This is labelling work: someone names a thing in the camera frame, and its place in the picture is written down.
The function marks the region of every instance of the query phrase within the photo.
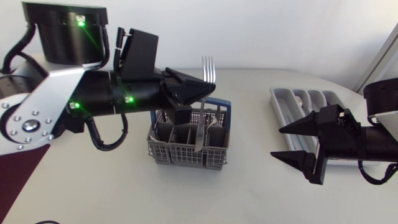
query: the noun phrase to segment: white table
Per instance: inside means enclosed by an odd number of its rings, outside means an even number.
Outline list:
[[[196,77],[199,70],[182,71]],[[319,78],[276,70],[218,70],[212,96],[232,101],[228,164],[222,171],[157,165],[148,156],[149,112],[127,116],[129,134],[111,152],[87,132],[65,133],[18,196],[4,223],[386,223],[396,222],[398,177],[367,183],[357,167],[328,166],[324,185],[271,155],[287,150],[270,103],[271,86],[336,92],[358,121],[363,98]],[[106,142],[120,116],[96,118]],[[369,167],[382,177],[385,164]]]

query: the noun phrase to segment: gray plastic basket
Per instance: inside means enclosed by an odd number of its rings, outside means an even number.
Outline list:
[[[205,167],[221,170],[226,164],[226,150],[231,125],[231,102],[208,98],[206,103],[225,107],[220,120],[209,128],[202,150],[195,152],[195,138],[199,120],[199,109],[192,109],[188,124],[173,125],[163,110],[152,111],[152,125],[147,137],[149,155],[158,164],[174,164],[187,167]],[[216,110],[205,109],[204,116],[214,117]]]

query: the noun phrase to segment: cutlery tray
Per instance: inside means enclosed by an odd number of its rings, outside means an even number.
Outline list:
[[[284,127],[312,111],[319,112],[320,108],[339,104],[345,108],[337,94],[329,90],[309,90],[296,88],[272,87],[271,104],[277,115],[279,124]],[[291,151],[304,150],[315,153],[318,139],[314,136],[284,134],[287,145]],[[379,162],[364,161],[364,166],[375,166]],[[357,161],[329,159],[328,165],[357,166]]]
[[[151,111],[152,124],[147,142],[149,155],[158,164],[173,164],[186,167],[205,167],[221,170],[226,164],[226,150],[229,144],[231,127],[231,102],[217,98],[208,98],[207,104],[221,106],[220,120],[212,125],[205,134],[201,151],[195,152],[195,140],[200,109],[192,109],[188,124],[174,125],[164,110]],[[205,109],[206,120],[214,118],[216,110]]]

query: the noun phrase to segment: fork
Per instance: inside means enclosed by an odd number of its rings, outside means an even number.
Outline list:
[[[203,65],[203,81],[208,83],[215,83],[216,82],[216,69],[213,63],[213,57],[202,57],[201,58],[202,65]],[[203,119],[203,109],[205,107],[205,102],[209,95],[203,97],[201,100],[200,105],[200,112],[199,112],[199,122],[198,122],[198,129],[197,129],[197,139],[195,142],[195,152],[201,151],[203,146],[203,142],[205,140],[205,122]]]
[[[216,112],[216,114],[214,116],[214,120],[211,121],[211,123],[207,126],[205,134],[207,133],[207,131],[209,130],[209,128],[212,125],[214,125],[215,123],[217,123],[220,120],[220,117],[221,117],[221,108],[220,108],[220,106],[217,106],[217,112]]]

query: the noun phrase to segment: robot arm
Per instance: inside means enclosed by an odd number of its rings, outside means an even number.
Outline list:
[[[114,70],[99,71],[109,59],[103,7],[23,2],[28,31],[6,55],[0,76],[0,155],[37,149],[64,130],[84,131],[98,149],[112,150],[127,134],[124,114],[163,109],[175,124],[190,120],[191,104],[215,85],[177,72],[155,68],[158,37],[119,28]],[[43,55],[22,52],[38,27]],[[14,71],[13,57],[27,59]],[[121,114],[123,134],[104,145],[94,116]]]
[[[364,89],[368,120],[373,126],[362,127],[349,109],[327,106],[279,129],[281,133],[318,137],[316,153],[286,151],[271,155],[302,171],[313,184],[323,184],[329,158],[358,160],[368,182],[377,185],[387,182],[398,170],[397,86],[398,78],[395,78],[372,83]],[[364,171],[362,161],[395,163],[386,170],[385,178],[376,180]]]

